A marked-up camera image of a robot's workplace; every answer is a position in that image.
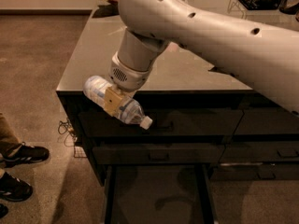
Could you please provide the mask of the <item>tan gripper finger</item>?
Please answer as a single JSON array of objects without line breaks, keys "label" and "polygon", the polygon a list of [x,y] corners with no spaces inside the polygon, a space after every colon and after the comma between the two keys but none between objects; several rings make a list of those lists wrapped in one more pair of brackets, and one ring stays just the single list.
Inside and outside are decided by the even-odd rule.
[{"label": "tan gripper finger", "polygon": [[118,115],[119,106],[124,99],[125,94],[116,85],[108,87],[104,96],[104,110],[111,116]]}]

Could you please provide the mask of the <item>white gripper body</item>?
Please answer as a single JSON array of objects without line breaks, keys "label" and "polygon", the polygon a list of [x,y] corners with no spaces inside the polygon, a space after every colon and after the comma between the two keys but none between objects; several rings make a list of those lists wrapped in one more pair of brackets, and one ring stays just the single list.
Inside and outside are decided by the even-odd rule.
[{"label": "white gripper body", "polygon": [[128,92],[139,90],[146,83],[150,75],[149,71],[136,71],[126,66],[119,59],[118,53],[113,55],[108,73],[111,80],[120,89]]}]

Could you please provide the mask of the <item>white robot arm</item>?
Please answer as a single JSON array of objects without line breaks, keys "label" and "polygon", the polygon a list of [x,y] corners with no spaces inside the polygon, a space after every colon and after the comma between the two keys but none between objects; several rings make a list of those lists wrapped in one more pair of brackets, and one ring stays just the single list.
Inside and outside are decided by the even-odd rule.
[{"label": "white robot arm", "polygon": [[109,70],[124,91],[140,89],[168,43],[299,114],[299,34],[192,7],[184,0],[119,0],[126,25]]}]

